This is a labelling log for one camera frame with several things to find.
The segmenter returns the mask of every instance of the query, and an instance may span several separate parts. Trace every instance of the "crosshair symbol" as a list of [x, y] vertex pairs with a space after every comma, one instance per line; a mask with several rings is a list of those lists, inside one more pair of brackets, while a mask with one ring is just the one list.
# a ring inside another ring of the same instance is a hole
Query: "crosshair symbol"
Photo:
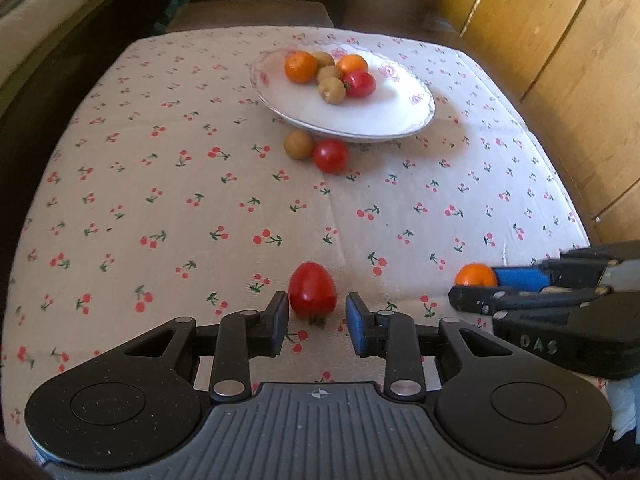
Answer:
[[331, 395], [328, 391], [323, 390], [322, 388], [318, 388], [317, 390], [313, 390], [310, 394], [314, 399], [322, 400], [326, 396]]

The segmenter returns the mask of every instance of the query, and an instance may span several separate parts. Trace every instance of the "red tomato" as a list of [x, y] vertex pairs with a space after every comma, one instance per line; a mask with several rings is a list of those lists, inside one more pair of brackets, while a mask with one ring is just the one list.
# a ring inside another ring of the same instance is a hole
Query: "red tomato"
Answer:
[[349, 149], [341, 140], [325, 139], [316, 142], [311, 157], [320, 171], [340, 173], [347, 167]]
[[289, 280], [289, 304], [302, 317], [325, 317], [335, 308], [335, 283], [327, 270], [315, 262], [301, 264]]
[[354, 70], [342, 78], [347, 97], [366, 97], [376, 89], [376, 79], [364, 70]]

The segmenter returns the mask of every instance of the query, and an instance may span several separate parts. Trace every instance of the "tablecloth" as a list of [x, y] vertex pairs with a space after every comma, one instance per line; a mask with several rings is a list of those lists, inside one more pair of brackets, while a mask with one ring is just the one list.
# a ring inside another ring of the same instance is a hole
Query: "tablecloth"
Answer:
[[[291, 127], [248, 78], [263, 50], [327, 39], [397, 59], [436, 99], [425, 130], [351, 144], [338, 175], [284, 153]], [[331, 273], [338, 307], [324, 327], [292, 318], [281, 355], [252, 360], [255, 383], [381, 381], [383, 361], [351, 347], [348, 292], [436, 324], [453, 313], [462, 265], [530, 264], [587, 243], [535, 138], [460, 52], [322, 28], [139, 40], [79, 106], [24, 223], [0, 354], [6, 434], [33, 453], [22, 413], [45, 380], [175, 316], [261, 310], [307, 260]]]

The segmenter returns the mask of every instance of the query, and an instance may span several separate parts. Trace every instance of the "white plate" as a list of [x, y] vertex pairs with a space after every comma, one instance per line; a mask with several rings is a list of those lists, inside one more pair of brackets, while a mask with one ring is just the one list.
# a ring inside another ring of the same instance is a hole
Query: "white plate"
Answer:
[[[323, 50], [339, 59], [360, 54], [376, 79], [376, 91], [365, 98], [325, 103], [315, 80], [292, 83], [284, 60], [296, 50]], [[251, 85], [271, 110], [296, 126], [329, 137], [377, 142], [416, 134], [433, 119], [435, 102], [426, 85], [388, 57], [352, 44], [303, 43], [262, 52], [250, 66]]]

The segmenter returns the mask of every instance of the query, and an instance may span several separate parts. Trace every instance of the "tangerine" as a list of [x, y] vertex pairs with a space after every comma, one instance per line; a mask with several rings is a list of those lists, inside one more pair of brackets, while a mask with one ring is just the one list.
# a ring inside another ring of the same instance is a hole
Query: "tangerine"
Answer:
[[308, 83], [318, 71], [318, 61], [308, 52], [299, 50], [284, 60], [284, 73], [294, 83]]
[[354, 72], [354, 70], [363, 70], [364, 72], [369, 71], [369, 65], [365, 59], [358, 54], [347, 54], [346, 56], [342, 56], [335, 65], [342, 70], [344, 75], [347, 75], [349, 72]]
[[498, 286], [494, 270], [485, 264], [467, 264], [456, 274], [456, 285]]

